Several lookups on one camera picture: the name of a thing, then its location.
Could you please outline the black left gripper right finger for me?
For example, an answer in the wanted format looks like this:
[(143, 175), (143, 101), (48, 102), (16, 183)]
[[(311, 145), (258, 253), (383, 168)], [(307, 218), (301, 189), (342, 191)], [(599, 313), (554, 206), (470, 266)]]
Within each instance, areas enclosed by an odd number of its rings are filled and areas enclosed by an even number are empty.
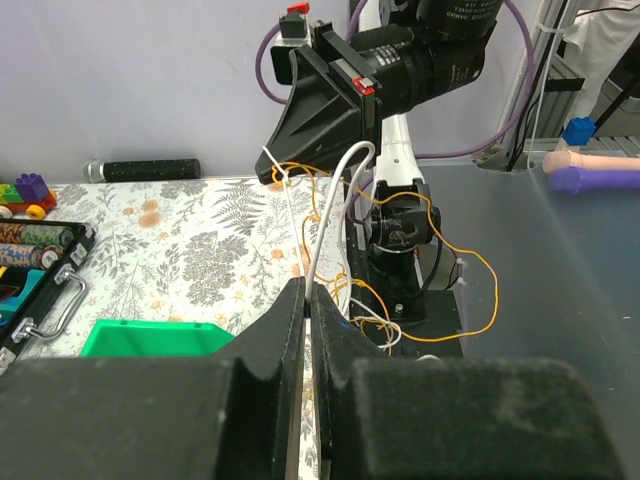
[(621, 479), (599, 409), (562, 362), (396, 359), (310, 300), (324, 479)]

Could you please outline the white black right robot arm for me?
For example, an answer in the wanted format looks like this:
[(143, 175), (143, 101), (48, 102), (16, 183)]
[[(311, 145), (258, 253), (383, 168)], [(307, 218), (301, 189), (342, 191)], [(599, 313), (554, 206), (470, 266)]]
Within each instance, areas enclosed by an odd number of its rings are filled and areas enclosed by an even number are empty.
[(373, 172), (366, 249), (356, 271), (381, 290), (399, 320), (424, 317), (432, 276), (415, 256), (436, 238), (437, 208), (411, 146), (407, 113), (475, 81), (500, 10), (497, 1), (383, 1), (373, 28), (340, 37), (289, 7), (275, 27), (274, 73), (290, 87), (255, 172), (263, 184), (278, 167), (294, 175), (343, 166)]

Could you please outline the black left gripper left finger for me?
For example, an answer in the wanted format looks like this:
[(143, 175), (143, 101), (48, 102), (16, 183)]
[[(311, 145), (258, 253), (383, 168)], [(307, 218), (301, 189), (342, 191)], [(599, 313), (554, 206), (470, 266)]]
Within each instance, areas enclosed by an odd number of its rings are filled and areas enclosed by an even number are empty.
[(39, 358), (1, 379), (5, 479), (294, 479), (304, 283), (218, 352)]

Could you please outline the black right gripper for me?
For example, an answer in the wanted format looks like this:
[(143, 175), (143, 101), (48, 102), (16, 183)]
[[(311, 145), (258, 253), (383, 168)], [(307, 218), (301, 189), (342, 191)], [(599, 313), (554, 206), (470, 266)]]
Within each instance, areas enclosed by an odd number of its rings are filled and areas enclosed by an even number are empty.
[(485, 32), (390, 23), (346, 41), (321, 24), (290, 59), (294, 83), (255, 164), (263, 184), (273, 161), (333, 171), (354, 143), (380, 141), (383, 120), (475, 81)]

